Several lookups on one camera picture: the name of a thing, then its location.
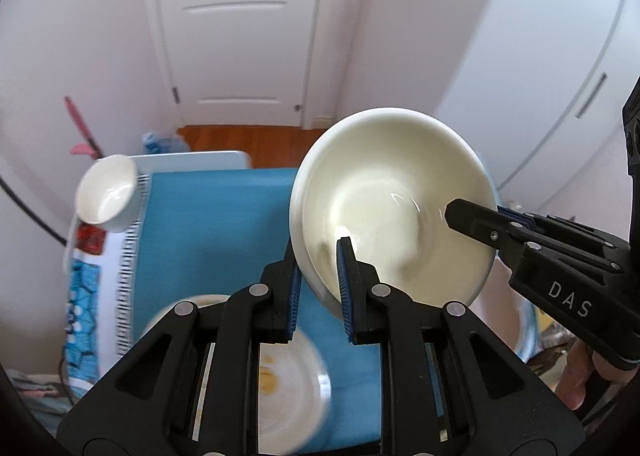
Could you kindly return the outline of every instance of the small white bowl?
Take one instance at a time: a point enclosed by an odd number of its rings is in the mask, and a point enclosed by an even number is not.
[[[108,231],[126,230],[138,217],[139,207],[138,168],[124,155],[95,162],[76,190],[79,218]]]
[[[359,112],[311,147],[293,184],[289,229],[298,266],[338,317],[336,242],[349,236],[359,261],[414,301],[466,305],[495,250],[447,226],[449,202],[496,208],[482,163],[458,134],[411,110]]]

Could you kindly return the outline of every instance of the white cabinet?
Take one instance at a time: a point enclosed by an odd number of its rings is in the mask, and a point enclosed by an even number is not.
[[[573,106],[621,3],[489,0],[435,116],[478,152],[498,186]],[[607,80],[602,90],[613,84]]]
[[[640,75],[640,0],[624,0],[618,24],[585,88],[538,150],[500,190],[537,210],[593,157],[617,126]]]

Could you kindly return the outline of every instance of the screw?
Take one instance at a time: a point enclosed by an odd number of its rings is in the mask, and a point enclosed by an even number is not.
[[[267,292],[269,292],[269,287],[267,285],[264,285],[263,283],[256,283],[255,285],[251,285],[249,287],[249,293],[251,295],[255,295],[256,297],[260,297]]]
[[[386,297],[391,293],[391,289],[388,286],[383,285],[382,283],[378,283],[377,285],[373,285],[373,287],[371,287],[371,293],[373,295],[377,295],[378,297]]]
[[[465,314],[465,305],[459,303],[458,301],[452,301],[447,305],[447,313],[449,315],[453,315],[455,317],[460,317]]]
[[[193,303],[189,301],[182,301],[174,306],[176,315],[188,315],[193,311]]]

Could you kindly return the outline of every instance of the wooden floor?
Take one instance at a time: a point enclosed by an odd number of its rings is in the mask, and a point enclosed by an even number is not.
[[[178,129],[191,151],[236,149],[251,156],[252,166],[299,167],[324,129],[283,126],[186,126]]]

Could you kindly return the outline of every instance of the cabinet handle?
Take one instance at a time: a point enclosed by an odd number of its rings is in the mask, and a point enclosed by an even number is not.
[[[596,95],[600,92],[602,85],[604,85],[604,81],[607,80],[607,77],[609,76],[605,72],[602,72],[602,75],[600,75],[600,79],[598,79],[596,86],[593,87],[593,90],[591,91],[590,96],[584,102],[584,104],[582,105],[582,108],[580,108],[578,112],[575,114],[575,118],[582,119],[582,117],[584,117],[584,114],[587,113],[589,106],[591,106],[591,103],[593,103],[593,100],[596,98]]]

